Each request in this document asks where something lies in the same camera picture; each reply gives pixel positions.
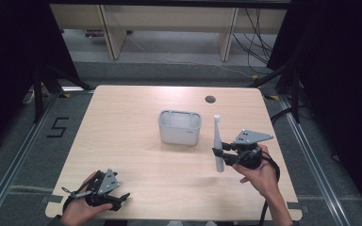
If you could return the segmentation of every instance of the person's left hand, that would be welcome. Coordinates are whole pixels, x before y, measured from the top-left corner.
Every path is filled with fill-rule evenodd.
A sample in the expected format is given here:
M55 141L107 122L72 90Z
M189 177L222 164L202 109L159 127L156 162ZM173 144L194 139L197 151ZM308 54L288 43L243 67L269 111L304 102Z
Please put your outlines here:
M93 172L84 182L86 183L96 172ZM63 215L60 218L60 222L66 226L81 226L86 224L94 216L105 212L113 207L111 203L102 204L99 206L89 206L85 199L73 200L69 203Z

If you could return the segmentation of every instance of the wooden table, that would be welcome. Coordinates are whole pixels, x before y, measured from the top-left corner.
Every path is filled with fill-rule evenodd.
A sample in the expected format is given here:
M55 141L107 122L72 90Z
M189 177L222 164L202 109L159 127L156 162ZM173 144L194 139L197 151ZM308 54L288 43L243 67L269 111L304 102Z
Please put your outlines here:
M206 96L214 96L209 104ZM202 116L199 143L167 144L160 140L162 110L197 112ZM223 142L241 129L274 135L263 141L281 169L279 186L286 202L297 202L269 114L258 89L100 86L74 139L53 195L67 197L62 187L77 190L95 170L118 172L121 186L110 195L131 196L118 211L98 218L168 220L258 220L264 199L242 175L225 167L216 171L211 148L214 115L221 116ZM61 203L49 202L46 215L61 214ZM301 210L289 210L292 219ZM271 219L270 211L266 219Z

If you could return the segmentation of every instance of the white container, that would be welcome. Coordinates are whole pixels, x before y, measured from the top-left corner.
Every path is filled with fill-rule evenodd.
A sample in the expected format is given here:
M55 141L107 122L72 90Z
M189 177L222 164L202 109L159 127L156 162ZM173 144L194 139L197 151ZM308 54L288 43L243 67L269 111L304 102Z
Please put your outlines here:
M163 110L158 116L161 141L196 145L201 130L201 115L195 112Z

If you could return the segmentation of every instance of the gray carpet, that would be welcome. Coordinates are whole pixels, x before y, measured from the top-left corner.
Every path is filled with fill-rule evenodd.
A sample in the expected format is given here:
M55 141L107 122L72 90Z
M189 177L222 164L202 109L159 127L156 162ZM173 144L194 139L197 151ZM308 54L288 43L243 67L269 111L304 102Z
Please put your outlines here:
M202 65L163 64L116 64L116 63L75 63L81 80L93 85L146 85L146 86L197 86L197 87L246 87L253 83L252 75L264 76L265 68L226 67ZM67 81L60 81L70 86ZM262 86L265 95L274 94L276 79ZM72 94L69 98L58 98L50 111L38 139L32 147L12 190L0 208L0 225L46 225L44 214L48 196L64 165L68 151L91 100L91 94ZM270 116L282 110L279 101L265 99ZM332 160L331 145L307 108L300 110L301 126L312 145L330 184L340 198L352 225L362 225L362 198L346 170ZM51 127L57 117L68 118L58 125L67 127L62 137ZM7 132L1 137L0 179L10 161L25 139L34 119L34 106L26 105L19 111ZM298 195L300 204L308 211L300 220L300 225L336 225L321 195L319 187L307 165L296 137L286 117L274 125L281 150L286 159L288 171ZM103 221L93 221L89 225L103 225Z

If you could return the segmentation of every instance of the hand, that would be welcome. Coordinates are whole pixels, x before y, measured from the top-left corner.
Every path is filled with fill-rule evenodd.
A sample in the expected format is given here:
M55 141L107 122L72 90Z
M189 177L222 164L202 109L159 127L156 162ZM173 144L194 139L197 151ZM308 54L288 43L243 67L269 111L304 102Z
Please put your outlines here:
M269 154L267 146L262 144L258 144L258 146L263 153ZM241 183L251 182L252 186L264 198L268 198L271 194L279 193L275 170L268 161L262 159L261 165L257 169L247 169L236 164L232 167L245 176L240 180Z
M96 172L93 172L84 182L86 183ZM60 218L60 222L66 226L81 226L86 224L94 216L105 212L113 207L111 203L102 204L99 206L89 206L85 199L73 200L69 203L63 216Z

